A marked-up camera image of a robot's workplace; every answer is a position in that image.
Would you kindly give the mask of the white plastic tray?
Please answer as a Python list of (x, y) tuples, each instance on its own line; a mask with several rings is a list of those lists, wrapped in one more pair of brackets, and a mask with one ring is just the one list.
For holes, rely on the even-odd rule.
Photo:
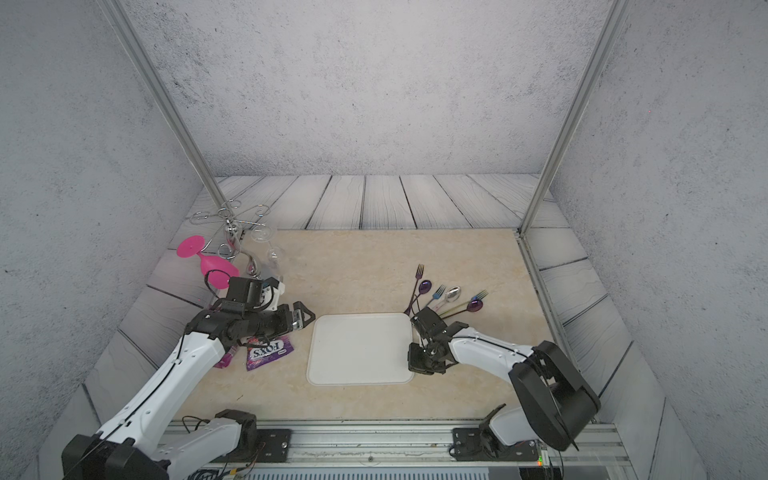
[(407, 384), (412, 342), (404, 313), (324, 315), (314, 322), (307, 380), (320, 387)]

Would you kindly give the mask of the purple metal spoon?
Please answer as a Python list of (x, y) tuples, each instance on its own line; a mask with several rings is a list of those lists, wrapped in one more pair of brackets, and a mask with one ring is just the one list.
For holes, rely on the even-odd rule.
[(419, 297), (422, 295), (428, 294), (431, 291), (431, 289), (432, 289), (432, 282), (430, 280), (422, 280), (419, 283), (414, 299), (412, 300), (409, 307), (410, 313), (414, 313), (416, 311)]

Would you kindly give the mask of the purple metal fork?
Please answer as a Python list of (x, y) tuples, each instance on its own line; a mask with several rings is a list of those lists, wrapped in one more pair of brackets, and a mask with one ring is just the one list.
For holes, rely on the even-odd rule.
[(418, 288), (419, 288), (421, 279), (423, 278), (424, 269), (425, 269), (425, 265), (424, 264), (419, 264), (417, 266), (416, 273), (415, 273), (415, 283), (414, 283), (413, 291), (411, 293), (411, 298), (410, 298), (410, 300), (408, 302), (408, 306), (404, 310), (404, 314), (406, 314), (406, 315), (409, 315), (410, 312), (411, 312), (411, 308), (412, 308), (412, 305), (413, 305), (413, 303), (414, 303), (414, 301), (416, 299), (416, 295), (417, 295), (417, 292), (418, 292)]

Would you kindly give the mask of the blue handled fork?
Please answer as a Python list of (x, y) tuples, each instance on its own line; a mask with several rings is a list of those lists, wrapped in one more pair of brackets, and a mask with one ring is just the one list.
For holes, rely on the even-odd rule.
[(430, 305), (431, 303), (433, 303), (434, 301), (437, 301), (437, 300), (439, 300), (439, 299), (440, 299), (440, 298), (443, 296), (443, 294), (444, 294), (444, 292), (445, 292), (446, 288), (447, 288), (447, 286), (446, 286), (446, 285), (440, 285), (440, 286), (437, 288), (437, 290), (436, 290), (436, 291), (435, 291), (435, 292), (432, 294), (432, 297), (431, 297), (431, 299), (430, 299), (430, 300), (427, 302), (426, 306), (429, 306), (429, 305)]

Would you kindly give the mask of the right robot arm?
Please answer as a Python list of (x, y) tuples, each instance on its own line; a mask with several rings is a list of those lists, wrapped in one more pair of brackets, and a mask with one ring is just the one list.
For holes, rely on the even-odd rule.
[(463, 322), (448, 325), (425, 308), (411, 317), (420, 341), (409, 345), (408, 369), (423, 375), (444, 374), (469, 365), (512, 385), (519, 406), (501, 405), (488, 414), (472, 441), (472, 455), (500, 459), (513, 448), (541, 441), (563, 452), (601, 408), (598, 395), (566, 354), (551, 341), (537, 346), (509, 343)]

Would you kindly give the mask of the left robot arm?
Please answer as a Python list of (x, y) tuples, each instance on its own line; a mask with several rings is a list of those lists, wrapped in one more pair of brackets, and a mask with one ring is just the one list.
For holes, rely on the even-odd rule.
[(91, 436), (78, 434), (62, 452), (67, 479), (185, 479), (202, 466), (254, 463), (265, 441), (254, 415), (225, 409), (165, 447), (161, 437), (203, 377), (235, 344), (260, 333), (283, 336), (316, 318), (302, 302), (268, 307), (226, 299), (200, 311), (141, 390)]

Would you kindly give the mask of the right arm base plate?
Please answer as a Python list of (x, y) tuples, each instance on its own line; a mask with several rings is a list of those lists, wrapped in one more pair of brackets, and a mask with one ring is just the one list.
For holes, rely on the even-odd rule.
[(489, 429), (454, 428), (448, 454), (459, 462), (538, 462), (535, 441), (504, 445)]

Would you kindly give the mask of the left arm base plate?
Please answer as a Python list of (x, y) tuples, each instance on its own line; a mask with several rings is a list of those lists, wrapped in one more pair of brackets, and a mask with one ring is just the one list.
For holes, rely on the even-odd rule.
[(251, 429), (241, 436), (247, 463), (285, 463), (293, 431), (291, 429)]

